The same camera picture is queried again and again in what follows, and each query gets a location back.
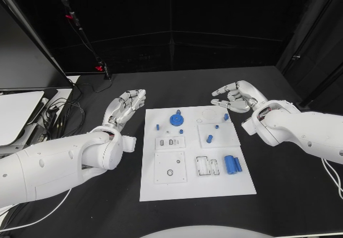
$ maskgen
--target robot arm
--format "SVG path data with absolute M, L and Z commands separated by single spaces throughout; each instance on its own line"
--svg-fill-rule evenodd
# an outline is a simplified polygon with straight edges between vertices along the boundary
M 135 138 L 119 131 L 143 105 L 145 91 L 125 92 L 110 102 L 102 126 L 87 134 L 41 142 L 0 159 L 0 207 L 50 197 L 112 170 Z
M 252 117 L 241 123 L 249 135 L 256 133 L 270 146 L 289 141 L 305 153 L 343 164 L 341 116 L 318 112 L 301 113 L 289 102 L 267 101 L 244 81 L 226 85 L 211 95 L 224 92 L 228 92 L 230 101 L 213 99 L 211 104 L 240 113 L 252 108 Z

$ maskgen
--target black table surface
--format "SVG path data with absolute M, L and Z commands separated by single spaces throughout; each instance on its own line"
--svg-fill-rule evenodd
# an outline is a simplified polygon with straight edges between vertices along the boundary
M 135 151 L 123 153 L 118 167 L 71 189 L 56 212 L 38 224 L 9 232 L 12 238 L 138 238 L 155 231 L 191 225 L 243 228 L 272 236 L 343 232 L 343 201 L 325 174 L 321 160 L 289 142 L 267 146 L 257 135 L 240 127 L 250 116 L 228 112 L 240 140 L 256 195 L 207 197 L 139 202 L 141 158 L 145 109 L 210 105 L 210 93 L 223 85 L 244 80 L 272 100 L 298 102 L 273 66 L 169 72 L 116 74 L 112 86 L 93 93 L 87 86 L 80 106 L 84 124 L 80 133 L 100 125 L 106 106 L 126 90 L 145 89 L 145 106 L 120 131 L 136 137 Z M 109 84 L 102 75 L 81 76 L 77 83 L 94 89 Z M 74 108 L 66 130 L 80 120 Z M 343 173 L 343 166 L 334 164 Z M 30 202 L 9 226 L 40 219 L 58 204 L 64 193 Z

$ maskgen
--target blue object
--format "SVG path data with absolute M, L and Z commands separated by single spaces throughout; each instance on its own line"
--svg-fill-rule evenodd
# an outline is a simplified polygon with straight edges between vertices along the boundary
M 182 117 L 179 115 L 179 110 L 177 110 L 175 114 L 169 117 L 169 124 L 174 126 L 179 126 L 182 124 Z
M 237 172 L 241 172 L 241 167 L 240 167 L 240 164 L 239 164 L 237 157 L 234 157 L 234 164 L 236 164 Z
M 237 173 L 237 166 L 234 162 L 234 158 L 231 155 L 224 156 L 224 165 L 227 174 L 233 175 Z
M 213 135 L 208 135 L 208 137 L 207 137 L 207 143 L 210 143 L 211 142 L 211 139 L 213 139 Z

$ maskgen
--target black table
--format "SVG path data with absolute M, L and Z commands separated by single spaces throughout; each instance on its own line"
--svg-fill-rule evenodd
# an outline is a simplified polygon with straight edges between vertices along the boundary
M 138 238 L 191 225 L 231 226 L 272 236 L 343 232 L 343 201 L 319 159 L 292 143 L 270 147 L 257 135 L 249 136 L 240 123 L 252 112 L 230 112 L 230 117 L 256 195 L 139 202 L 145 109 L 205 106 L 210 93 L 239 80 L 252 83 L 269 100 L 299 101 L 273 66 L 118 74 L 110 88 L 100 93 L 79 86 L 86 112 L 83 133 L 100 124 L 105 108 L 123 91 L 146 90 L 145 106 L 122 130 L 122 135 L 136 137 L 135 151 L 123 153 L 115 170 L 73 188 L 45 220 L 9 233 L 14 238 Z M 102 81 L 102 76 L 81 76 L 77 83 L 90 83 L 99 90 L 109 82 Z M 71 112 L 66 130 L 80 120 L 77 109 Z M 343 166 L 335 165 L 335 169 L 341 174 Z M 63 196 L 64 193 L 28 203 L 11 226 L 41 218 Z

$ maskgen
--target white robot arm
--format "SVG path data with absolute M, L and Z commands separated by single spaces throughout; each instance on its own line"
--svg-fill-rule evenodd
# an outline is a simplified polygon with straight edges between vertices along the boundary
M 102 126 L 87 134 L 41 142 L 0 159 L 0 207 L 50 197 L 112 170 L 135 138 L 119 131 L 142 107 L 145 90 L 126 91 L 110 102 Z
M 241 123 L 249 135 L 275 146 L 283 141 L 295 143 L 305 153 L 343 164 L 343 117 L 318 112 L 301 113 L 286 101 L 267 101 L 257 89 L 244 81 L 218 88 L 211 96 L 228 92 L 228 102 L 210 102 L 234 112 L 252 108 L 252 117 Z

